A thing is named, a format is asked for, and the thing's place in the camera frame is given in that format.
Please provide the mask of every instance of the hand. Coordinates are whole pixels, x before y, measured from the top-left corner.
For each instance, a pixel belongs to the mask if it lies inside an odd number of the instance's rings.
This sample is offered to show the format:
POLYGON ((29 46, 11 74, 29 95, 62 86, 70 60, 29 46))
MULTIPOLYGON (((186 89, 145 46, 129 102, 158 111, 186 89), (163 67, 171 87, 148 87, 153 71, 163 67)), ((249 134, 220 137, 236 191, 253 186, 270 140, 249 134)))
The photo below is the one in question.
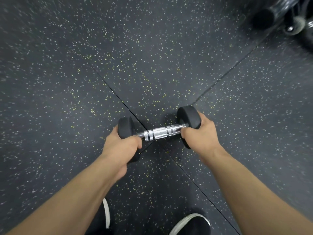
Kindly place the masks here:
POLYGON ((118 171, 114 177, 114 183, 122 178, 127 171, 126 164, 135 155, 137 149, 142 148, 142 140, 137 136, 121 139, 117 133, 117 126, 106 138, 102 154, 100 157, 107 158, 113 166, 117 166, 118 171))
POLYGON ((182 138, 186 140, 190 148, 203 159, 206 155, 214 152, 222 146, 218 142, 214 122, 198 111, 201 118, 199 129, 182 128, 182 138))

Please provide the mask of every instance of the dumbbell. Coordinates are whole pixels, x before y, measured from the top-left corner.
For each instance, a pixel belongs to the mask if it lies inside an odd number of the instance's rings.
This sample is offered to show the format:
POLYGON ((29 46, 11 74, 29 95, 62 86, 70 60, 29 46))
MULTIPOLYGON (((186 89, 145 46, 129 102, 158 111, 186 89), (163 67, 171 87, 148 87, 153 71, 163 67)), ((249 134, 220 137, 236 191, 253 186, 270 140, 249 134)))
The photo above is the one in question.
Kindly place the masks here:
MULTIPOLYGON (((201 118, 197 110, 193 106, 179 107, 177 110, 177 124, 171 126, 164 126, 161 128, 155 128, 151 130, 145 130, 144 132, 136 133, 135 125, 131 117, 120 118, 118 121, 117 132, 121 139, 128 138, 129 136, 136 135, 140 138, 144 138, 145 141, 152 141, 159 138, 166 138, 180 134, 182 128, 190 127, 198 129, 201 126, 201 118)), ((182 138, 184 145, 190 149, 185 139, 182 138)), ((140 154, 137 150, 134 157, 129 161, 136 162, 140 158, 140 154)))

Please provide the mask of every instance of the left hand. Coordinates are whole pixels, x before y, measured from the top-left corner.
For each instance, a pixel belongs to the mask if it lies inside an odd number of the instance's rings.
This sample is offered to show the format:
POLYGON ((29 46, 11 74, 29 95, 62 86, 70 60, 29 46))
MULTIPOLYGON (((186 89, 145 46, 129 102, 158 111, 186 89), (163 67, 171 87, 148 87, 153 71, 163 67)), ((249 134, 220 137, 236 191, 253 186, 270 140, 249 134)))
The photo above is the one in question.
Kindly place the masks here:
POLYGON ((137 149, 142 148, 142 140, 137 136, 130 136, 121 139, 117 133, 117 126, 106 138, 102 154, 100 157, 107 158, 110 163, 117 166, 118 171, 113 179, 113 183, 122 178, 127 171, 126 164, 135 155, 137 149))

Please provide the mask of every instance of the white shoe sole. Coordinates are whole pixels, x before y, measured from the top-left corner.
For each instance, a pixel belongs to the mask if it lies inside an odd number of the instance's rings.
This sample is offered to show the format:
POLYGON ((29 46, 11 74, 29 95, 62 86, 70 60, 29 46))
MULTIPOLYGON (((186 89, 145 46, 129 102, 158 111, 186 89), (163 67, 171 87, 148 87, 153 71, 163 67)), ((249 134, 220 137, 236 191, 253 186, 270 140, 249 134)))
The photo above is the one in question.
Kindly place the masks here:
POLYGON ((103 199, 103 205, 104 205, 104 212, 105 212, 105 228, 110 227, 110 211, 109 211, 109 205, 106 199, 103 199))
POLYGON ((202 217, 202 218, 204 218, 205 221, 207 221, 207 223, 209 224, 209 226, 211 226, 210 222, 203 215, 197 214, 197 213, 189 214, 188 216, 184 217, 181 221, 179 221, 175 225, 175 227, 171 230, 169 235, 177 235, 180 232, 180 230, 194 217, 202 217))

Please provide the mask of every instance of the forearm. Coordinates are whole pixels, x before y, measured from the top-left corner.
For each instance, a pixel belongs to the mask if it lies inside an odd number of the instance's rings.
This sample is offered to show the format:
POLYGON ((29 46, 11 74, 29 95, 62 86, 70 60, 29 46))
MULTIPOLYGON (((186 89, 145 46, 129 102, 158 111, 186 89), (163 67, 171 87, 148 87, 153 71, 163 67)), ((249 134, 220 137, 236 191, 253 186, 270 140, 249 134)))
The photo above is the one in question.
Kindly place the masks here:
POLYGON ((116 170, 106 158, 98 158, 7 235, 84 234, 116 170))
POLYGON ((204 155, 243 234, 309 234, 312 223, 222 147, 204 155))

